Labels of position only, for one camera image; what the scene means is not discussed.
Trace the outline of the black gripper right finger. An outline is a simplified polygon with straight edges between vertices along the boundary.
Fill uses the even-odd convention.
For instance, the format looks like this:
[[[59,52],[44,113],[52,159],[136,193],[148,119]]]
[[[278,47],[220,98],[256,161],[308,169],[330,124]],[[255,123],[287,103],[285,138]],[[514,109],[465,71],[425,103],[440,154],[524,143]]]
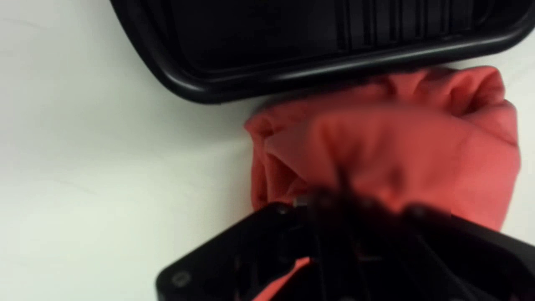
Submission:
[[[535,301],[532,245],[424,203],[395,213],[345,173],[338,181],[357,230],[409,281],[412,301]]]

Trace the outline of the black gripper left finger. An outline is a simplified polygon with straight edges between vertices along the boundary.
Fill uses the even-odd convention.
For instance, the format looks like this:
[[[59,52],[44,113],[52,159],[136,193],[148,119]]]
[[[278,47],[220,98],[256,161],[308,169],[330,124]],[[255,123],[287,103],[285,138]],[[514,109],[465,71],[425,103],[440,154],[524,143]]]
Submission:
[[[328,226],[337,196],[320,191],[297,205],[272,203],[165,268],[158,301],[338,301],[340,275]]]

